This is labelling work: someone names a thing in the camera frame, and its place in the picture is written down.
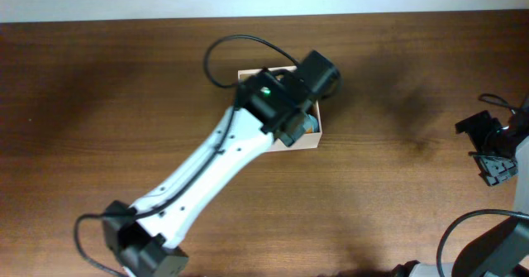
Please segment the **orange blue duck toy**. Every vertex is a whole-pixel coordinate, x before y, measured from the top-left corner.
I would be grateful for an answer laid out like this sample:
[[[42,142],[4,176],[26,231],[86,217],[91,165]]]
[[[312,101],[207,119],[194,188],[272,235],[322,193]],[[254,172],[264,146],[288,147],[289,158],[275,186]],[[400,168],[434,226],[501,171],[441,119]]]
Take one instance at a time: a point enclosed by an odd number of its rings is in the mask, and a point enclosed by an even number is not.
[[[305,132],[307,134],[310,133],[318,133],[319,132],[319,121],[318,119],[313,116],[312,114],[307,113],[305,115],[305,120],[303,123],[303,127],[305,129]]]

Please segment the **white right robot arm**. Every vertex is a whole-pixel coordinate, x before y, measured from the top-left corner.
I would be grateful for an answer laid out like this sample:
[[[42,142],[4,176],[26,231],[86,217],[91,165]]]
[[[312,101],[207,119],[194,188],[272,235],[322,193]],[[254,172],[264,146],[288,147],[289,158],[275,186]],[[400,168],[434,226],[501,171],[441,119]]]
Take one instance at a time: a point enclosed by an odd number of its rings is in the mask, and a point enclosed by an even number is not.
[[[469,156],[480,168],[480,176],[489,187],[517,178],[513,209],[480,209],[456,218],[439,241],[434,265],[409,261],[397,265],[390,271],[391,276],[528,275],[528,268],[521,265],[528,257],[528,99],[513,106],[495,94],[482,93],[478,100],[508,109],[512,114],[508,124],[502,125],[484,110],[456,123],[455,130],[470,138],[474,150]],[[484,215],[506,219],[467,244],[454,262],[444,263],[442,253],[449,235],[463,221]]]

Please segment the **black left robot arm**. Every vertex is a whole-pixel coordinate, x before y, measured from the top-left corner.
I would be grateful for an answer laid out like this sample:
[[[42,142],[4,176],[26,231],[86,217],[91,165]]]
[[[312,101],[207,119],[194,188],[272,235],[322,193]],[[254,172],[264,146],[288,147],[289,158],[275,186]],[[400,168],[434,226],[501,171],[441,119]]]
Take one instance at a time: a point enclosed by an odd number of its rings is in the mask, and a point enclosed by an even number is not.
[[[242,73],[234,104],[175,172],[134,203],[107,207],[105,242],[126,275],[179,275],[188,263],[179,245],[202,210],[263,153],[313,146],[312,110],[339,82],[316,51],[298,66]]]

